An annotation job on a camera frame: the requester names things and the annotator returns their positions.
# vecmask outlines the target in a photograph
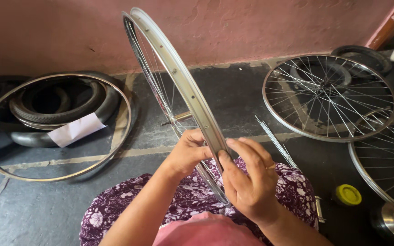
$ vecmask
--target wooden door frame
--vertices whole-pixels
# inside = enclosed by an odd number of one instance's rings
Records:
[[[379,30],[370,38],[367,46],[371,49],[380,50],[392,37],[394,37],[394,8],[386,20],[384,20]]]

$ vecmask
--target purple floral pants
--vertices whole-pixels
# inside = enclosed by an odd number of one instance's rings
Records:
[[[234,162],[246,173],[246,164],[241,157],[235,159]],[[207,164],[211,169],[215,168],[210,161]],[[299,170],[281,163],[276,164],[275,170],[279,175],[276,187],[276,198],[279,203],[307,225],[318,229],[314,192],[309,180]],[[81,221],[80,245],[98,245],[118,216],[150,178],[151,174],[143,174],[100,193],[93,200]],[[203,211],[226,215],[236,224],[247,226],[262,242],[271,245],[259,227],[235,207],[223,207],[195,170],[180,182],[162,225],[176,220],[188,220],[191,216]]]

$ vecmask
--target white paper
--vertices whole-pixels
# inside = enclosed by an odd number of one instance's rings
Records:
[[[48,136],[51,137],[59,147],[63,148],[104,127],[106,126],[101,123],[97,115],[95,113],[91,113],[57,128],[54,131],[48,132]]]

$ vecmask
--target pink shirt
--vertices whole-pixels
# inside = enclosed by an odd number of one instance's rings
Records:
[[[245,226],[224,215],[203,212],[187,221],[174,221],[159,229],[153,246],[262,246]]]

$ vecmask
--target woman's right hand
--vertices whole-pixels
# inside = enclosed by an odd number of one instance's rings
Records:
[[[218,153],[227,198],[258,226],[271,225],[282,207],[275,196],[275,162],[262,145],[251,139],[227,139],[226,143],[243,158],[249,173],[244,174],[225,151]]]

